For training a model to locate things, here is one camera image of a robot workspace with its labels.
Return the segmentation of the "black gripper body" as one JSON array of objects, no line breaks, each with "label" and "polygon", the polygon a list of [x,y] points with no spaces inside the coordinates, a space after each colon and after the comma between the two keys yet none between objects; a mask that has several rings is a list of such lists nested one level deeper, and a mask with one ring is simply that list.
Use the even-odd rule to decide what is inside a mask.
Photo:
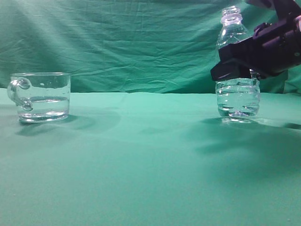
[{"label": "black gripper body", "polygon": [[277,21],[256,26],[250,65],[265,76],[301,64],[301,7],[294,0],[247,0],[247,4],[274,10]]}]

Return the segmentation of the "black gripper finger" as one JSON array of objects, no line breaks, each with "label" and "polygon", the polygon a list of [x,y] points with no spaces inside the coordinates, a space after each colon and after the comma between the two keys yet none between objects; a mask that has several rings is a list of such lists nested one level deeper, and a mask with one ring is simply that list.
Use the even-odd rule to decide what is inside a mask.
[{"label": "black gripper finger", "polygon": [[213,81],[251,78],[250,70],[263,79],[274,76],[274,72],[260,62],[264,53],[252,37],[218,49],[218,55],[220,61],[210,70]]}]

